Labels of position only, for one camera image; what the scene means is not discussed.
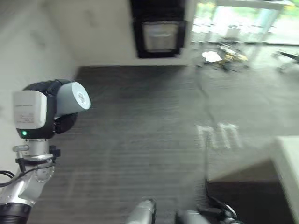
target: white cylinder cap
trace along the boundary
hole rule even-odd
[[[77,82],[64,84],[57,94],[55,117],[77,113],[90,108],[90,98],[85,88]]]

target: black cable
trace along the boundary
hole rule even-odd
[[[20,178],[22,178],[23,176],[25,176],[27,173],[30,173],[30,172],[38,170],[38,169],[45,169],[45,168],[49,168],[49,167],[53,167],[53,166],[55,166],[55,163],[52,163],[52,164],[50,164],[48,166],[36,167],[36,168],[30,169],[30,170],[27,170],[26,172],[20,173],[17,177],[14,176],[13,179],[11,179],[10,181],[8,181],[6,183],[0,183],[0,188],[6,187],[9,184],[12,184],[12,183],[16,182],[17,180],[19,180]]]
[[[217,128],[217,123],[216,123],[216,119],[213,116],[212,112],[211,112],[211,108],[210,108],[210,97],[208,95],[208,93],[205,91],[205,89],[202,87],[201,85],[201,80],[198,81],[197,76],[195,74],[195,83],[198,87],[198,89],[200,90],[200,92],[202,93],[202,95],[204,96],[204,101],[205,101],[205,111],[207,113],[207,115],[209,116],[210,120],[211,120],[211,126],[214,128],[214,130],[216,130]],[[209,143],[210,143],[210,134],[208,134],[208,136],[206,137],[206,141],[205,141],[205,189],[206,189],[206,196],[207,198],[213,202],[214,205],[218,205],[221,206],[222,208],[225,208],[228,211],[232,211],[232,209],[227,206],[225,203],[219,201],[217,198],[211,196],[211,193],[209,191],[209,177],[208,177],[208,168],[209,168]]]
[[[7,170],[0,170],[0,174],[8,176],[10,179],[12,179],[14,177],[14,174]]]

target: chair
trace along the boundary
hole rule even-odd
[[[277,51],[276,55],[283,55],[283,56],[286,56],[286,57],[289,57],[289,58],[293,59],[291,62],[285,63],[282,66],[280,66],[280,67],[277,68],[277,70],[280,73],[284,73],[284,71],[287,68],[290,68],[294,64],[299,64],[299,55],[289,54],[289,53],[286,53],[286,52],[283,52],[283,51]]]

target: black light fixture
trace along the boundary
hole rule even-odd
[[[184,47],[185,0],[130,0],[139,58],[176,57]]]

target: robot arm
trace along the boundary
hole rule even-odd
[[[54,80],[27,86],[14,93],[14,124],[24,145],[15,146],[19,170],[0,194],[0,223],[25,224],[44,185],[54,174],[60,150],[49,145],[56,133],[68,131],[77,113],[90,107],[83,86]]]

